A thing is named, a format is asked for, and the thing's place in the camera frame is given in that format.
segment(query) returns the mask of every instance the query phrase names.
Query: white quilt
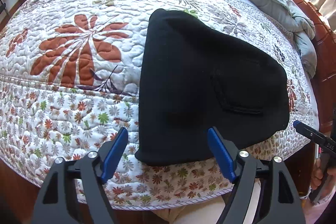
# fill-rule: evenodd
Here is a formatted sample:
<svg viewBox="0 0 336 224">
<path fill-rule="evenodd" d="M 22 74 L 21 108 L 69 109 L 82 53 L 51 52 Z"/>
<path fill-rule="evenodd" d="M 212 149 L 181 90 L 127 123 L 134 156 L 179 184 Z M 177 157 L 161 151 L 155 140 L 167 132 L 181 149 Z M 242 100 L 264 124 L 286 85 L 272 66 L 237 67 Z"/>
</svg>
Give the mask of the white quilt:
<svg viewBox="0 0 336 224">
<path fill-rule="evenodd" d="M 0 157 L 9 167 L 40 186 L 56 157 L 80 159 L 126 127 L 129 144 L 105 185 L 113 208 L 173 208 L 230 190 L 214 159 L 150 168 L 134 157 L 142 56 L 158 8 L 189 13 L 284 67 L 288 128 L 249 152 L 286 159 L 309 142 L 292 127 L 313 125 L 293 36 L 248 0 L 27 0 L 0 34 Z M 77 193 L 85 202 L 80 180 Z"/>
</svg>

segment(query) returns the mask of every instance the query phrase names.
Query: wooden headboard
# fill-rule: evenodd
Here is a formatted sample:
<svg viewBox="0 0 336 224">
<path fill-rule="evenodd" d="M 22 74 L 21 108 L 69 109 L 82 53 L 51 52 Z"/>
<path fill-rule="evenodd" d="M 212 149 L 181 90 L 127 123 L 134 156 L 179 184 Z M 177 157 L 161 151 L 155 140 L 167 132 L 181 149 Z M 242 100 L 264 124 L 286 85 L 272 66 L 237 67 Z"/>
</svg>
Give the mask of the wooden headboard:
<svg viewBox="0 0 336 224">
<path fill-rule="evenodd" d="M 317 101 L 320 132 L 328 135 L 333 120 L 333 105 L 336 103 L 336 37 L 325 25 L 317 8 L 308 0 L 293 0 L 314 22 L 316 34 L 312 43 L 317 53 L 317 69 L 311 84 Z"/>
</svg>

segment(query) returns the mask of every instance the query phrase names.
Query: beige pants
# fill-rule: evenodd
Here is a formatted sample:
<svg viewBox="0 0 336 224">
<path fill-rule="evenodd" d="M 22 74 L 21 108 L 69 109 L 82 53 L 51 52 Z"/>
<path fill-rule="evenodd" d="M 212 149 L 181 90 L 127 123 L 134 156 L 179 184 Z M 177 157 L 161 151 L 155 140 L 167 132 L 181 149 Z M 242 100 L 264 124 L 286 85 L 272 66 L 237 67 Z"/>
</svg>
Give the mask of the beige pants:
<svg viewBox="0 0 336 224">
<path fill-rule="evenodd" d="M 260 196 L 260 181 L 254 183 L 252 197 L 243 224 L 251 224 L 257 210 Z M 221 196 L 205 202 L 187 205 L 175 209 L 162 209 L 152 211 L 157 216 L 168 221 L 169 224 L 216 224 L 225 203 Z"/>
</svg>

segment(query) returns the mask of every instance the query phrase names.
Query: small floral pattern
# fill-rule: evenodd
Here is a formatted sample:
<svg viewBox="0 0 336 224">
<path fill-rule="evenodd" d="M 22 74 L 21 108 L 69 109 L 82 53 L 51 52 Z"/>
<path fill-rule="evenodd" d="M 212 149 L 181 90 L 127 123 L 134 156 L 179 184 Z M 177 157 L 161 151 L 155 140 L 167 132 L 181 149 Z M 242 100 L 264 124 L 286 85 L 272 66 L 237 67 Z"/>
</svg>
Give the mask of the small floral pattern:
<svg viewBox="0 0 336 224">
<path fill-rule="evenodd" d="M 143 50 L 157 8 L 239 37 L 285 69 L 290 123 L 246 148 L 253 156 L 286 159 L 308 142 L 292 127 L 296 119 L 312 126 L 313 117 L 293 37 L 254 7 L 240 0 L 27 0 L 0 34 L 0 158 L 9 167 L 40 186 L 55 158 L 78 160 L 125 127 L 128 144 L 104 185 L 113 208 L 173 208 L 231 190 L 214 159 L 162 167 L 135 158 Z M 85 202 L 81 180 L 76 191 Z"/>
</svg>

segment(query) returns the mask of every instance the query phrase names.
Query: wooden furniture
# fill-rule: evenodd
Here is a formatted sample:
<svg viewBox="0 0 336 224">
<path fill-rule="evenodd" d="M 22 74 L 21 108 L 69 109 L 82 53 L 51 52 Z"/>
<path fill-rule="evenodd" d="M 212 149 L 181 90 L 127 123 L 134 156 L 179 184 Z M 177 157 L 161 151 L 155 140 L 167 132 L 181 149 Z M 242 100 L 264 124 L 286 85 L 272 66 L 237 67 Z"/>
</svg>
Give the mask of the wooden furniture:
<svg viewBox="0 0 336 224">
<path fill-rule="evenodd" d="M 318 63 L 311 84 L 319 111 L 320 132 L 328 135 L 332 128 L 333 104 L 336 103 L 336 37 L 309 0 L 293 1 L 315 25 L 316 34 L 312 43 Z M 285 161 L 301 195 L 307 194 L 314 158 L 315 145 L 310 143 Z"/>
</svg>

